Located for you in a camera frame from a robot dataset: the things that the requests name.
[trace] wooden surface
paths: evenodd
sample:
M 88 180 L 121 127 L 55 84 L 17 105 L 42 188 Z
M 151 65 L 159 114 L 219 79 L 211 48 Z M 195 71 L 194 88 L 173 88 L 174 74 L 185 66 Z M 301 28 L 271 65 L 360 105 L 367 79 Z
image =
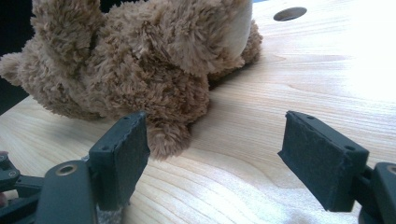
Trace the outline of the wooden surface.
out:
M 274 21 L 306 7 L 293 21 Z M 369 165 L 396 162 L 396 27 L 392 7 L 369 1 L 254 4 L 262 57 L 211 92 L 191 148 L 149 161 L 125 223 L 357 223 L 323 211 L 277 156 L 285 113 L 310 114 L 370 150 Z M 25 175 L 79 159 L 114 121 L 52 115 L 32 98 L 0 117 L 0 150 Z

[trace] plush fur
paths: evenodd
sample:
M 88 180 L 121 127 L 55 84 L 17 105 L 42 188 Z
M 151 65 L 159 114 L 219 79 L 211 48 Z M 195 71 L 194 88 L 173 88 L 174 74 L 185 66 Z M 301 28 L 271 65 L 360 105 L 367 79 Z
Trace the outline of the plush fur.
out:
M 260 54 L 251 0 L 149 0 L 104 14 L 99 0 L 33 0 L 35 36 L 5 55 L 0 76 L 72 119 L 148 113 L 151 155 L 189 145 L 208 80 Z

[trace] bolt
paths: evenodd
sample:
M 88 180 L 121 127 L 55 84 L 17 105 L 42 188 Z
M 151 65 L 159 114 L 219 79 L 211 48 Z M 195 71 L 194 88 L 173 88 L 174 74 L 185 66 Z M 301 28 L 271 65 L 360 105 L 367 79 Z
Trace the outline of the bolt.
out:
M 8 173 L 8 175 L 11 176 L 11 177 L 15 176 L 16 174 L 17 174 L 17 172 L 15 172 L 15 171 L 11 171 L 11 172 Z

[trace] hole in table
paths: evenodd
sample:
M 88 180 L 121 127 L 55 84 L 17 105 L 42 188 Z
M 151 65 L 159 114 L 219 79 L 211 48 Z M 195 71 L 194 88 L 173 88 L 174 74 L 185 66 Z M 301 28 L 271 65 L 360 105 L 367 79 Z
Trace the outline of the hole in table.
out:
M 291 7 L 285 10 L 282 10 L 275 14 L 275 21 L 291 21 L 295 20 L 306 13 L 305 7 Z

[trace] metal screw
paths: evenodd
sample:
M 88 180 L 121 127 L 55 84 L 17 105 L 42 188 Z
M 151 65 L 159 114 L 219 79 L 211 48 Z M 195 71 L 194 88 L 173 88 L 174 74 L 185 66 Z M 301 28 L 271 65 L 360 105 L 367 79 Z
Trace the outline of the metal screw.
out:
M 8 175 L 11 176 L 11 177 L 13 177 L 16 174 L 17 174 L 17 172 L 15 172 L 15 171 L 11 171 L 11 172 L 8 173 Z
M 396 175 L 396 165 L 389 165 L 388 166 L 388 170 L 393 173 L 394 175 Z

